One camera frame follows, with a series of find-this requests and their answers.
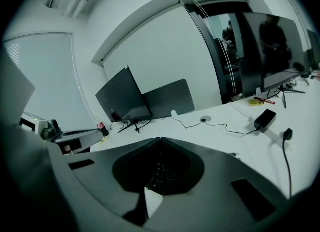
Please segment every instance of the white desk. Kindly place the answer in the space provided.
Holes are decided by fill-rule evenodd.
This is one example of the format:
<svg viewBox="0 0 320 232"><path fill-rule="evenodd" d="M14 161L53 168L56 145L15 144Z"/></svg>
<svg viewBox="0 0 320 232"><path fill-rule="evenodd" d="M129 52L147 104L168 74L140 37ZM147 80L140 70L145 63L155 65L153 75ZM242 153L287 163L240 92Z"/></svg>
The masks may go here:
<svg viewBox="0 0 320 232"><path fill-rule="evenodd" d="M227 123L228 129L238 132L249 132L253 129L253 121L233 107L236 106L254 118L261 115L265 109L276 112L275 124L282 131L288 127L293 130L290 149L286 151L291 168L292 194L310 186L320 168L320 81L316 78L308 80L310 86L301 78L297 79L295 89L306 94L286 93L287 109L282 99L274 97L275 105L265 103L263 106L249 106L243 99L231 104L225 104L206 110L179 115L186 126L194 125L200 117L212 117L210 124ZM91 151L115 148L147 138L170 137L196 143L205 147L239 153L237 157L243 162L267 177L282 192L289 196L288 169L282 148L266 134L253 132L248 135L230 133L224 126L208 126L202 123L196 127L185 129L173 118L152 120L141 128L140 134L132 126L118 133L123 123L114 123L113 131L103 142L92 146Z"/></svg>

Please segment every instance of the cable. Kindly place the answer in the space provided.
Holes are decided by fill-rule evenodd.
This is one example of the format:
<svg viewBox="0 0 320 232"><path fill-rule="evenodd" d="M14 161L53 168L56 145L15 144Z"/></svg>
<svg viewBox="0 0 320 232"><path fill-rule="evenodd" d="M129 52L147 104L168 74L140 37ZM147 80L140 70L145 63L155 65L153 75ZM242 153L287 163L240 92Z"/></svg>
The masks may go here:
<svg viewBox="0 0 320 232"><path fill-rule="evenodd" d="M285 141L286 140L283 139L282 149L283 149L283 155L284 155L284 158L285 158L286 166L288 167L288 172L289 172L289 194L290 194L290 198L291 198L292 197L292 180L291 180L290 165L289 165L288 158L287 158L287 155L286 155L286 152L285 152Z"/></svg>
<svg viewBox="0 0 320 232"><path fill-rule="evenodd" d="M179 121L186 129L187 128L190 128L190 127L194 127L194 126L197 126L197 125L200 125L201 124L201 122L199 122L199 123L197 123L196 125L193 125L193 126L185 126L184 125L184 123L182 123L182 121L180 121L179 119L176 119L176 118L174 118L174 117L172 117L174 120L177 120L177 121Z"/></svg>
<svg viewBox="0 0 320 232"><path fill-rule="evenodd" d="M290 140L292 138L292 135L293 135L292 129L288 128L283 134L283 142L282 142L283 155L284 155L286 166L288 167L288 173L289 173L289 195L290 195L290 198L292 197L292 179L291 179L290 165L289 165L288 158L287 158L287 155L285 152L285 141Z"/></svg>
<svg viewBox="0 0 320 232"><path fill-rule="evenodd" d="M187 129L187 128L190 128L190 127L194 127L194 126L200 125L200 124L202 123L202 121L200 121L199 123L197 123L197 124L195 124L195 125L193 125L193 126L185 126L184 123L182 123L182 121L180 121L179 119L176 119L176 118L174 118L174 117L172 117L172 118L175 119L175 120L177 120L177 121L179 121L186 129ZM258 130L261 129L261 127L258 127L257 129L254 129L254 130L252 130L252 131L250 131L250 132L248 132L248 133L242 133L242 132L235 132L235 131L228 130L228 129L227 129L227 126L228 126L227 124L216 124L216 125L212 125L212 124L208 124L206 121L204 121L204 122L205 122L207 125L209 125L209 126L225 125L225 130L226 130L226 131L231 132L231 133L236 133L236 134L244 134L244 135L250 134L250 133L252 133L252 132L255 132L255 131L258 131Z"/></svg>
<svg viewBox="0 0 320 232"><path fill-rule="evenodd" d="M207 125L209 125L209 126L221 126L221 125L224 126L224 125L225 125L225 130L226 130L226 131L231 132L231 133L236 133L236 134L244 134L244 135L253 133L253 132L258 131L258 130L261 129L261 127L258 127L258 128L256 128L256 129L248 132L248 133L242 133L242 132L235 132L235 131L228 130L228 129L227 129L227 126L228 126L227 124L216 124L216 125L212 125L212 124L208 124L206 121L205 121L205 123L206 123Z"/></svg>
<svg viewBox="0 0 320 232"><path fill-rule="evenodd" d="M125 127L125 124L126 124L126 122L124 121L124 122L123 122L123 126L122 126L120 129L122 129L123 127Z"/></svg>
<svg viewBox="0 0 320 232"><path fill-rule="evenodd" d="M233 104L232 102L229 102L229 104L234 108L236 109L238 112L240 112L242 115L250 118L250 119L253 119L253 116L251 116L250 114L246 113L245 111L241 110L237 105Z"/></svg>
<svg viewBox="0 0 320 232"><path fill-rule="evenodd" d="M281 90L279 90L279 92L276 93L276 94L274 94L273 96L269 97L269 94L270 94L270 90L269 90L269 92L268 92L268 94L267 94L267 99L270 99L270 98L273 98L273 97L275 97L275 96L278 96L280 92L281 92Z"/></svg>
<svg viewBox="0 0 320 232"><path fill-rule="evenodd" d="M149 123L151 122L151 120L152 120L152 119L150 119L150 120L149 120L149 122L148 122L148 123L146 123L146 124L144 124L143 126L140 126L138 129L140 129L140 128L142 128L142 127L146 126L147 124L149 124Z"/></svg>
<svg viewBox="0 0 320 232"><path fill-rule="evenodd" d="M296 86L296 85L297 85L297 81L296 81L295 78L294 78L293 80L295 81L295 84L293 84L293 83L291 83L291 82L290 82L290 84L293 85L293 86Z"/></svg>

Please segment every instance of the black monitor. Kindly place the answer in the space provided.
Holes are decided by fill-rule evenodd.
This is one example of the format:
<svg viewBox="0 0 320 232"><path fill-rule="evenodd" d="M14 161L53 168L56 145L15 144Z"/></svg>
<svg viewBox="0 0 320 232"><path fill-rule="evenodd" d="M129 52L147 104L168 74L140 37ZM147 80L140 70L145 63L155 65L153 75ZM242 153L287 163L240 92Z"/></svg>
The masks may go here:
<svg viewBox="0 0 320 232"><path fill-rule="evenodd" d="M318 68L318 64L320 63L320 42L318 38L318 34L314 31L308 31L308 35L310 38L311 46L312 46L312 58L311 58L311 63L310 66L313 69Z"/></svg>
<svg viewBox="0 0 320 232"><path fill-rule="evenodd" d="M114 76L96 97L111 122L136 122L152 118L129 67Z"/></svg>
<svg viewBox="0 0 320 232"><path fill-rule="evenodd" d="M262 62L261 90L282 86L300 76L302 73L294 69L294 64L306 66L307 61L296 23L269 14L243 15L258 44Z"/></svg>

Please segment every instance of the black cable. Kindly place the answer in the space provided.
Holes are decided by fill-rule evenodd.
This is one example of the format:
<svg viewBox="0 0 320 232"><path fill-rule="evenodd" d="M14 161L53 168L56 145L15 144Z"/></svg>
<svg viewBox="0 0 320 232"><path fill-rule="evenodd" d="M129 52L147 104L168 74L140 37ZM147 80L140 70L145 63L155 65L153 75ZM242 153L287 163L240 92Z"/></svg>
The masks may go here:
<svg viewBox="0 0 320 232"><path fill-rule="evenodd" d="M201 124L201 122L199 122L199 123L197 123L196 125L193 125L193 126L185 126L184 125L184 123L182 123L182 121L180 121L179 119L176 119L176 118L174 118L174 117L172 117L173 119L175 119L175 120L177 120L177 121L179 121L186 129L187 128L190 128L190 127L194 127L194 126L197 126L197 125L200 125Z"/></svg>
<svg viewBox="0 0 320 232"><path fill-rule="evenodd" d="M227 124L216 124L216 125L212 125L212 124L208 124L206 121L205 121L205 123L206 123L207 125L209 125L209 126L220 126L220 125L224 126L224 125L225 125L225 130L226 130L226 131L231 132L231 133L236 133L236 134L244 134L244 135L253 133L253 132L258 131L258 130L261 129L261 127L258 127L257 129L254 129L254 130L252 130L252 131L250 131L250 132L248 132L248 133L242 133L242 132L235 132L235 131L228 130L228 129L227 129L227 126L228 126Z"/></svg>
<svg viewBox="0 0 320 232"><path fill-rule="evenodd" d="M273 97L275 97L275 96L278 96L278 95L280 94L280 92L281 92L281 90L279 90L279 92L276 93L276 94L274 94L273 96L269 97L269 94L270 94L270 90L269 90L269 92L268 92L268 94L267 94L267 99L270 99L270 98L273 98Z"/></svg>
<svg viewBox="0 0 320 232"><path fill-rule="evenodd" d="M122 126L120 129L122 129L123 127L125 127L125 124L126 124L126 122L124 121L124 122L123 122L123 126Z"/></svg>
<svg viewBox="0 0 320 232"><path fill-rule="evenodd" d="M290 165L289 165L288 158L287 158L287 155L286 155L286 152L285 152L285 141L286 141L286 139L283 139L282 149L283 149L283 155L284 155L284 158L285 158L286 166L288 167L288 173L289 173L289 195L290 195L290 198L291 198L291 196L292 196L292 180L291 180Z"/></svg>
<svg viewBox="0 0 320 232"><path fill-rule="evenodd" d="M151 122L151 120L152 120L152 119L150 119L150 120L149 120L149 122L148 122L148 123L146 123L146 124L144 124L143 126L140 126L138 129L140 129L140 128L142 128L142 127L146 126L147 124L149 124L149 123Z"/></svg>
<svg viewBox="0 0 320 232"><path fill-rule="evenodd" d="M293 85L293 86L296 86L297 85L297 81L296 81L295 78L293 80L295 81L295 84L293 84L293 83L290 83L290 84Z"/></svg>

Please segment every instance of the person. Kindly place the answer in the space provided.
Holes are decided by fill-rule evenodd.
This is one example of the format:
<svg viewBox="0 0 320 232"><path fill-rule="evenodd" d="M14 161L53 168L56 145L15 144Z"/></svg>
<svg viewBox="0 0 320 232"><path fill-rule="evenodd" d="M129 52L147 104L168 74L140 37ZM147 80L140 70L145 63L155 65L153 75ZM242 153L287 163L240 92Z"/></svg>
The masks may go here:
<svg viewBox="0 0 320 232"><path fill-rule="evenodd" d="M229 20L228 27L222 32L223 42L226 44L226 52L230 59L236 59L237 46L235 41L235 33L232 28L231 21Z"/></svg>
<svg viewBox="0 0 320 232"><path fill-rule="evenodd" d="M235 33L232 28L232 24L230 20L229 20L228 27L223 30L222 36L223 36L223 42L228 45L228 48L235 46L236 44L235 37L234 37Z"/></svg>
<svg viewBox="0 0 320 232"><path fill-rule="evenodd" d="M262 51L265 55L266 73L277 73L289 69L291 50L288 48L285 33L278 26L280 18L267 15L266 21L260 24L259 34Z"/></svg>

